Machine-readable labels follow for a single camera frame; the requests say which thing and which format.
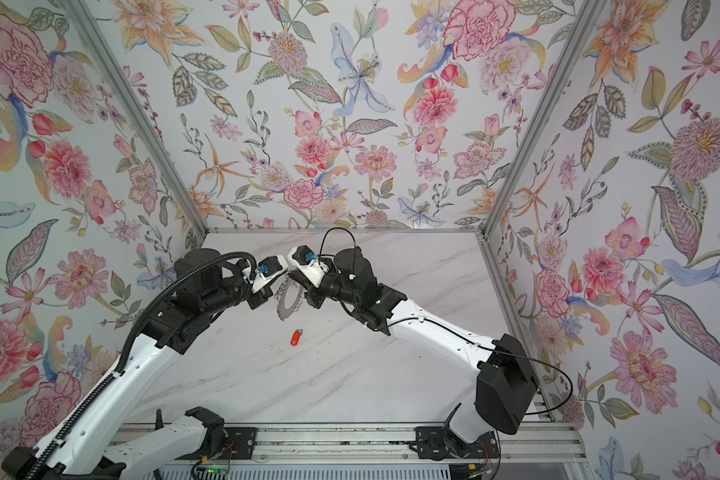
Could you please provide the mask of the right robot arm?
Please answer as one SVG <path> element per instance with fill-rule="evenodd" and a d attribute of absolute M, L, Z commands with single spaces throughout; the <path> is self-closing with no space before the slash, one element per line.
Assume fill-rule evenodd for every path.
<path fill-rule="evenodd" d="M 447 433 L 472 444 L 489 429 L 518 432 L 539 389 L 539 380 L 521 342 L 505 334 L 479 335 L 424 309 L 406 294 L 379 282 L 358 247 L 323 258 L 302 245 L 286 256 L 289 277 L 304 288 L 307 303 L 319 309 L 330 299 L 369 331 L 408 341 L 470 376 L 470 406 L 458 407 Z"/>

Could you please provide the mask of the red key tag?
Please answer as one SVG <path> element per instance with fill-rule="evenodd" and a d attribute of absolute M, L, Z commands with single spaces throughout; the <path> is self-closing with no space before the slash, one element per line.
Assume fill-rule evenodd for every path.
<path fill-rule="evenodd" d="M 302 329 L 297 329 L 293 332 L 290 340 L 290 345 L 295 347 L 300 343 L 301 337 L 303 335 Z"/>

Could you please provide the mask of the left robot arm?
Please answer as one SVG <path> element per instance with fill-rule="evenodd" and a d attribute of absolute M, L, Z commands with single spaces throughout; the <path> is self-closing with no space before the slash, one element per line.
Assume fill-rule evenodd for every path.
<path fill-rule="evenodd" d="M 227 309 L 256 309 L 288 270 L 281 255 L 262 261 L 247 252 L 201 248 L 178 263 L 176 280 L 134 322 L 116 363 L 36 446 L 3 460 L 10 479 L 139 479 L 187 455 L 214 458 L 230 445 L 224 419 L 189 409 L 177 425 L 120 446 L 111 441 L 156 380 Z"/>

